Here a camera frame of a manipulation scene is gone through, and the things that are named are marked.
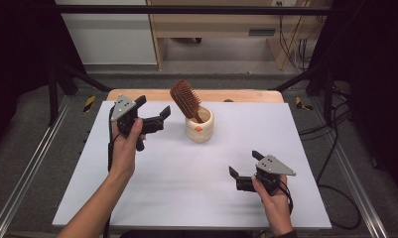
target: brush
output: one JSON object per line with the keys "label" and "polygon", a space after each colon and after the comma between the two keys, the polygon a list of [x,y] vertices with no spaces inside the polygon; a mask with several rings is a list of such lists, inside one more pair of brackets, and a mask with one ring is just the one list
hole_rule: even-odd
{"label": "brush", "polygon": [[186,80],[178,80],[171,87],[170,93],[187,118],[195,118],[198,123],[203,123],[201,118],[199,118],[199,104],[201,101],[193,91],[192,86]]}

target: white table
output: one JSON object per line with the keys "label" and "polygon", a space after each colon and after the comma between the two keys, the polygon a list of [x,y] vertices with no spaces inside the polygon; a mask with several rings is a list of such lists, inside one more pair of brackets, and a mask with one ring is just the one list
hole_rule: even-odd
{"label": "white table", "polygon": [[[173,101],[148,101],[140,117],[157,116],[167,105],[165,129],[150,134],[136,156],[136,171],[112,216],[127,229],[265,229],[260,197],[236,190],[228,167],[241,176],[255,173],[252,150],[271,154],[293,169],[288,177],[295,229],[332,228],[288,104],[203,102],[215,117],[214,134],[203,144],[185,133],[184,115]],[[107,175],[108,116],[101,105],[53,225],[64,226]]]}

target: white cabinet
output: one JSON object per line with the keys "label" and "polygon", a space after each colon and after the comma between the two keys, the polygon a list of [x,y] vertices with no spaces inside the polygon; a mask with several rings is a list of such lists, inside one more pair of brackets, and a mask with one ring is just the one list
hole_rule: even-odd
{"label": "white cabinet", "polygon": [[[144,0],[56,0],[62,5],[146,5]],[[156,64],[146,14],[63,14],[83,64]]]}

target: black sleeve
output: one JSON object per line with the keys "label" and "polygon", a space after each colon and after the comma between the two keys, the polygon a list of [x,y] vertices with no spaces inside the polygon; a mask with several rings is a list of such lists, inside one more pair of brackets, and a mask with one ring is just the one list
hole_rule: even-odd
{"label": "black sleeve", "polygon": [[276,238],[298,238],[298,234],[295,230],[293,230],[281,236],[277,236]]}

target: ceramic cup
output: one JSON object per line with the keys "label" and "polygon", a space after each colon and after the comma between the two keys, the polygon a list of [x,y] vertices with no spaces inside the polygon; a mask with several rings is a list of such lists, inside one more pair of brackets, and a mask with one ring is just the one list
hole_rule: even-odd
{"label": "ceramic cup", "polygon": [[202,143],[207,141],[213,134],[214,116],[209,109],[200,106],[199,118],[201,118],[203,123],[198,123],[196,118],[186,118],[186,132],[192,141]]}

